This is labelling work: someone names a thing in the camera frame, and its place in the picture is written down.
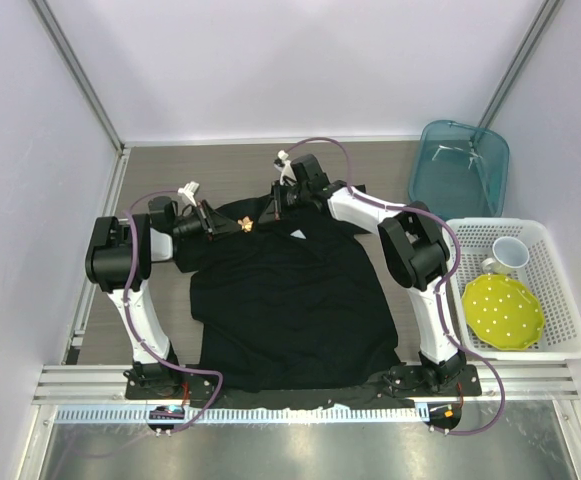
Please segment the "black t-shirt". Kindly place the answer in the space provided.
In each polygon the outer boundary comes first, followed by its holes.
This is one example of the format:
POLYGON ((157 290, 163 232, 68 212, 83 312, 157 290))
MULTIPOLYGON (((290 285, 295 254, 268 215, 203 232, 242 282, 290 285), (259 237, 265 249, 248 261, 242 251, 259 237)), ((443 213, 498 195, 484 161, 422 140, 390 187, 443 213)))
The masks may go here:
POLYGON ((185 240, 175 262, 203 327, 200 368, 258 392, 350 387, 397 365, 398 334, 360 233, 301 208, 249 233, 185 240))

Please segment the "red gold brooch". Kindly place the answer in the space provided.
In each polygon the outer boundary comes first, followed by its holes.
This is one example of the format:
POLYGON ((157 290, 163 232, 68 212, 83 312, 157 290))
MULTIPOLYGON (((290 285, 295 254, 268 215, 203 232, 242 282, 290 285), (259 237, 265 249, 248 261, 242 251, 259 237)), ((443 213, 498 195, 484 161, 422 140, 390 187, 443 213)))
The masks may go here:
POLYGON ((254 222, 248 216, 239 219, 237 223, 240 225, 241 230, 246 233, 251 232, 254 226, 254 222))

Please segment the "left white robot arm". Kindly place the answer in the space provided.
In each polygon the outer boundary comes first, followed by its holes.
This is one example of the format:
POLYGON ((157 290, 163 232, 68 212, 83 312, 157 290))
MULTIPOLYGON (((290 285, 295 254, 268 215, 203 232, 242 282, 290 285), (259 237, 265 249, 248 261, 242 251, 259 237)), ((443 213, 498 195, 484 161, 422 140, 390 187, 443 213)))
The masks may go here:
POLYGON ((182 366, 158 320, 151 298, 152 265, 172 261, 189 238, 218 240, 242 226, 214 210, 207 201, 189 202, 184 209, 173 190, 147 194, 145 214, 125 212, 96 219, 85 258, 87 279, 114 303, 132 347, 132 366, 124 372, 130 387, 152 390, 163 399, 175 397, 187 376, 223 375, 214 370, 182 366))

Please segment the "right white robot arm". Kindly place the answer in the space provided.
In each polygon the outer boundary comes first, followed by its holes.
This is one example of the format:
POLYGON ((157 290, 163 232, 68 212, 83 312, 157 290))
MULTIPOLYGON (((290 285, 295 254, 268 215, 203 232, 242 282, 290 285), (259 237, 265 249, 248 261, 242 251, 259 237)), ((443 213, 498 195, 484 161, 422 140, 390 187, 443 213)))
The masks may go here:
POLYGON ((432 394, 447 393, 458 383, 467 361, 449 324, 442 280, 450 252, 434 215, 423 204, 391 203, 344 181, 332 182, 311 154, 292 160, 281 150, 274 166, 280 177, 272 183, 257 224, 271 225, 296 208, 314 207, 376 235, 389 273, 407 291, 415 313, 420 381, 432 394))

